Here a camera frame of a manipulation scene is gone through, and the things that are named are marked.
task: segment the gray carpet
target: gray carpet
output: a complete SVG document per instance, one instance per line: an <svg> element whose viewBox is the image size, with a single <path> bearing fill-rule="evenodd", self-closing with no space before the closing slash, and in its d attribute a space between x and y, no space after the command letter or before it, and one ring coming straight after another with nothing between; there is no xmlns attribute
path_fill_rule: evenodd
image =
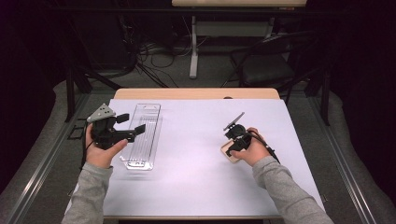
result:
<svg viewBox="0 0 396 224"><path fill-rule="evenodd" d="M155 56L157 65L168 64L168 56ZM176 57L172 65L161 68L168 73L179 87L218 87L231 72L231 64L227 56L202 55L199 61L198 78L189 79L190 57ZM158 76L170 87L173 83L169 76L158 73ZM114 81L126 87L147 88L157 87L147 76L140 74L138 70L124 77L114 78ZM81 103L76 119L85 119L100 104L108 103L114 93L98 81L92 80L95 91L90 95L79 95L85 99ZM57 147L56 139L63 133L66 103L65 87L61 83L55 88L57 102L51 117L42 134L37 139L31 153L26 158L21 169L9 183L7 189L0 196L0 223L6 223L9 216L19 213L20 207L15 210L18 199L23 195L23 190L28 186L31 177L35 175L40 162L53 147ZM372 208L377 223L391 223L396 220L395 209L389 199L375 185L364 165L353 151L348 139L347 126L342 115L342 104L339 99L332 95L330 108L330 122L337 143L346 154L351 170L356 176L364 195L368 198L368 204ZM288 106L295 129L304 149L304 154L317 183L318 191L324 195L327 202L324 203L327 213L335 223L362 223L361 218L351 200L345 182L340 175L332 156L332 146L324 132L320 129L321 121L315 116L317 110L310 100L303 97L300 92L294 92ZM79 140L64 139L59 144L58 153L54 156L54 163L45 178L39 191L33 195L31 204L24 207L25 213L21 212L19 223L59 223L69 201L68 192L77 183L81 158L81 143ZM117 223L115 220L107 220L106 223ZM283 223L282 220L272 220L271 223Z"/></svg>

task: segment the forearm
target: forearm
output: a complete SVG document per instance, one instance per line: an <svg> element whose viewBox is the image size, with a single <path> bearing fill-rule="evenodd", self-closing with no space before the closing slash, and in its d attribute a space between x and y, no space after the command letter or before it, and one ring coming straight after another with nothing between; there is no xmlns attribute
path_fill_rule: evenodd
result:
<svg viewBox="0 0 396 224"><path fill-rule="evenodd" d="M103 169L85 163L78 177L78 190L72 196L72 205L62 223L103 222L103 201L112 172L112 168Z"/></svg>
<svg viewBox="0 0 396 224"><path fill-rule="evenodd" d="M289 170L273 157L265 157L253 166L257 184L267 189L286 223L332 223L315 199L292 179Z"/></svg>

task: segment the chair seat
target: chair seat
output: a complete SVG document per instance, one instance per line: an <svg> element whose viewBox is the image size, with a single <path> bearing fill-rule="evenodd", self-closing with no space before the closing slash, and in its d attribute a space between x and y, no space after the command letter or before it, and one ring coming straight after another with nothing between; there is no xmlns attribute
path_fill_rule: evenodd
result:
<svg viewBox="0 0 396 224"><path fill-rule="evenodd" d="M250 56L242 68L242 81L246 86L260 86L294 77L282 55Z"/></svg>

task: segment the clear plastic tray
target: clear plastic tray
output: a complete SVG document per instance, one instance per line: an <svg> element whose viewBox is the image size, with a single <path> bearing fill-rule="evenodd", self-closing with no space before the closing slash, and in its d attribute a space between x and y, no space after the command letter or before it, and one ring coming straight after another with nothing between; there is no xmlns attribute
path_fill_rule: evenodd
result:
<svg viewBox="0 0 396 224"><path fill-rule="evenodd" d="M146 124L144 133L139 134L133 143L127 145L120 154L120 159L129 170L152 170L155 153L160 136L162 119L161 105L136 105L130 129Z"/></svg>

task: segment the black chair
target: black chair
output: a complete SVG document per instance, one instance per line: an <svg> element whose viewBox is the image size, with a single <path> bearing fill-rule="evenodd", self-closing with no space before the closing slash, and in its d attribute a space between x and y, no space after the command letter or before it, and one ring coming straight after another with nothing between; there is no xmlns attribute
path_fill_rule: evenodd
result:
<svg viewBox="0 0 396 224"><path fill-rule="evenodd" d="M233 72L221 87L237 74L239 87L273 87L279 92L288 90L286 104L292 87L315 74L318 69L300 74L300 60L318 42L315 32L306 31L273 35L252 47L231 52Z"/></svg>

